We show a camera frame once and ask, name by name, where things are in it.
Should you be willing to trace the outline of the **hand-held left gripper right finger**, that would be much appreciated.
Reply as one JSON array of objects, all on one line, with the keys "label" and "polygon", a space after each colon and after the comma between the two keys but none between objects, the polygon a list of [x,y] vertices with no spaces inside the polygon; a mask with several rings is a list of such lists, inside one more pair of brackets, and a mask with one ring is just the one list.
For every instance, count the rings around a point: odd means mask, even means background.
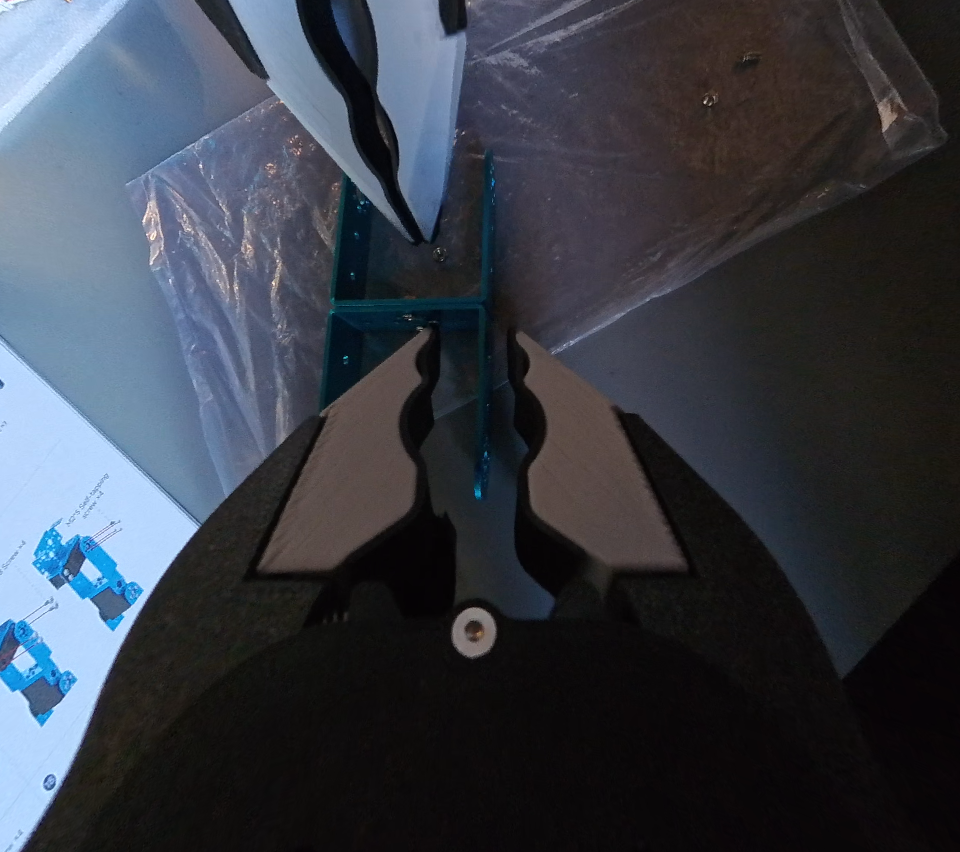
[{"label": "hand-held left gripper right finger", "polygon": [[516,555],[529,574],[689,574],[690,559],[621,410],[520,330],[509,332]]}]

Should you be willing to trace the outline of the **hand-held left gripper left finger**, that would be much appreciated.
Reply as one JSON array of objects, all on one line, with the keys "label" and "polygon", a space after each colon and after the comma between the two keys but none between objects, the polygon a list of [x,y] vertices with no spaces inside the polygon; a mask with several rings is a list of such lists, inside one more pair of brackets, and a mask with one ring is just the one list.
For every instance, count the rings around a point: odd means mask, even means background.
[{"label": "hand-held left gripper left finger", "polygon": [[323,410],[258,576],[327,576],[430,528],[422,447],[438,378],[439,329],[424,327]]}]

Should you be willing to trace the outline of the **blue metal bracket assembly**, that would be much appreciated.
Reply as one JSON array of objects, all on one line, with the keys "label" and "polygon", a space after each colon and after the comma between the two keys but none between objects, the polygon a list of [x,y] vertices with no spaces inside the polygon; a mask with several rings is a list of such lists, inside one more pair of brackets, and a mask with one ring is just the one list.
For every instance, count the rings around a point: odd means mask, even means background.
[{"label": "blue metal bracket assembly", "polygon": [[491,407],[494,389],[495,235],[497,172],[492,151],[484,154],[481,260],[476,295],[401,299],[367,296],[373,204],[349,178],[342,179],[330,285],[330,310],[319,387],[325,409],[365,376],[365,337],[415,333],[428,325],[442,332],[475,332],[477,348],[473,493],[486,498],[491,467]]}]

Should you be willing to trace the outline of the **grey desk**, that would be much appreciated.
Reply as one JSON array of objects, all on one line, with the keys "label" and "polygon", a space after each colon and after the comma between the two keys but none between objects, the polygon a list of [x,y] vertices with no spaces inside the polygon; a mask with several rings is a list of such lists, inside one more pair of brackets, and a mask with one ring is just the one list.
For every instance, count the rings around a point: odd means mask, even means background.
[{"label": "grey desk", "polygon": [[[879,0],[948,142],[562,354],[750,523],[841,674],[958,553],[958,0]],[[268,95],[130,0],[2,131],[2,337],[201,522],[224,492],[126,183]]]}]

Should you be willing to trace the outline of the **white instruction booklet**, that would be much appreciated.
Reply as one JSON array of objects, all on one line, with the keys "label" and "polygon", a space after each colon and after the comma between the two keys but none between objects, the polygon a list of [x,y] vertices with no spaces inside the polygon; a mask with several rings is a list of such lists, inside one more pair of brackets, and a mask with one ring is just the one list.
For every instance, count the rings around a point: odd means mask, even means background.
[{"label": "white instruction booklet", "polygon": [[1,379],[1,847],[22,850],[199,525],[6,342]]}]

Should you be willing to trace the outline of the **large clear plastic bag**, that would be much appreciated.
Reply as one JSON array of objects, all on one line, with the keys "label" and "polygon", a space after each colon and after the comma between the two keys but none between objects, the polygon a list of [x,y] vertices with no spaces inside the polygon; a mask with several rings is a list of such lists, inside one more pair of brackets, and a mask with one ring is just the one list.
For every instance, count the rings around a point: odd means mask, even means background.
[{"label": "large clear plastic bag", "polygon": [[[465,5],[447,259],[376,211],[366,292],[477,292],[492,151],[494,385],[507,328],[558,353],[946,137],[877,0]],[[225,495],[320,409],[341,187],[276,98],[126,186]]]}]

